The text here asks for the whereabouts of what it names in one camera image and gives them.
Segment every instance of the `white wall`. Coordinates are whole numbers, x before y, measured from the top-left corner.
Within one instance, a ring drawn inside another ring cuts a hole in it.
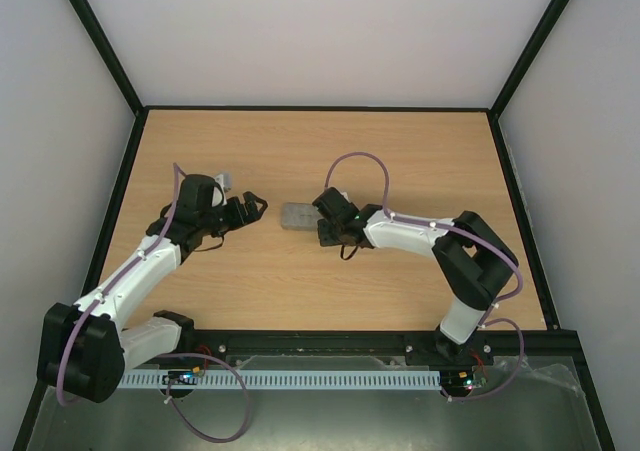
[[[549,0],[89,0],[145,104],[490,106]]]
[[[46,310],[80,293],[133,115],[67,0],[0,0],[0,449]]]
[[[562,325],[620,450],[640,416],[639,0],[573,0],[503,116]]]

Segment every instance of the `gray floor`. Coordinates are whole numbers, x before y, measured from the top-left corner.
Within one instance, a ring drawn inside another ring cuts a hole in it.
[[[521,377],[486,401],[448,404],[438,392],[253,391],[248,433],[235,450],[596,450],[584,398]],[[237,391],[196,391],[181,402],[202,431],[232,434]],[[119,390],[102,404],[61,408],[45,398],[30,450],[205,450],[155,390]]]

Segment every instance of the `wooden table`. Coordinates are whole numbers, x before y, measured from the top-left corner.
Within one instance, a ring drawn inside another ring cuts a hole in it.
[[[223,248],[192,254],[129,325],[169,309],[202,329],[434,329],[453,296],[435,260],[384,249],[341,261],[339,248],[321,248],[315,233],[280,227],[283,203],[310,203],[333,160],[356,150],[389,168],[392,210],[433,218],[479,213],[516,253],[525,276],[524,291],[494,316],[545,328],[485,114],[332,111],[150,112],[103,278],[170,202],[174,161],[187,173],[229,171],[231,195],[253,191],[269,209],[260,222],[230,233]],[[373,161],[352,158],[332,185],[358,206],[380,203],[383,175]]]

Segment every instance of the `robotic arm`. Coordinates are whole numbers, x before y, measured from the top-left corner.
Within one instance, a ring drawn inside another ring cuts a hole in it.
[[[161,311],[140,326],[123,328],[151,290],[184,263],[205,236],[224,240],[229,231],[262,217],[266,201],[251,192],[243,194],[244,203],[237,197],[227,199],[230,189],[228,174],[215,178],[187,175],[180,185],[173,220],[161,240],[158,238],[170,206],[162,209],[135,252],[100,286],[73,306],[55,304],[44,319],[38,378],[56,385],[69,336],[91,306],[66,366],[66,391],[102,402],[115,391],[125,371],[176,347],[189,349],[193,320],[172,312]]]
[[[378,205],[367,204],[358,209],[336,188],[327,188],[313,205],[323,217],[318,221],[321,246],[342,245],[343,250],[345,246],[353,246],[354,252],[358,248],[397,248],[436,259],[454,294],[439,327],[444,339],[438,351],[445,357],[454,355],[467,342],[513,274],[502,259],[481,246],[476,247],[473,255],[467,253],[465,248],[475,243],[448,229],[457,227],[470,232],[518,263],[489,225],[470,211],[455,219],[395,213],[387,216]]]

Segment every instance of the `white slotted strip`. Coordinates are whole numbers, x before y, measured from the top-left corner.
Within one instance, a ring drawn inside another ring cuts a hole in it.
[[[300,390],[439,390],[438,371],[258,371],[238,370],[248,389]],[[166,385],[168,371],[134,369],[126,373],[121,389],[157,389]],[[176,389],[240,389],[225,370],[208,370],[201,378],[176,383]]]

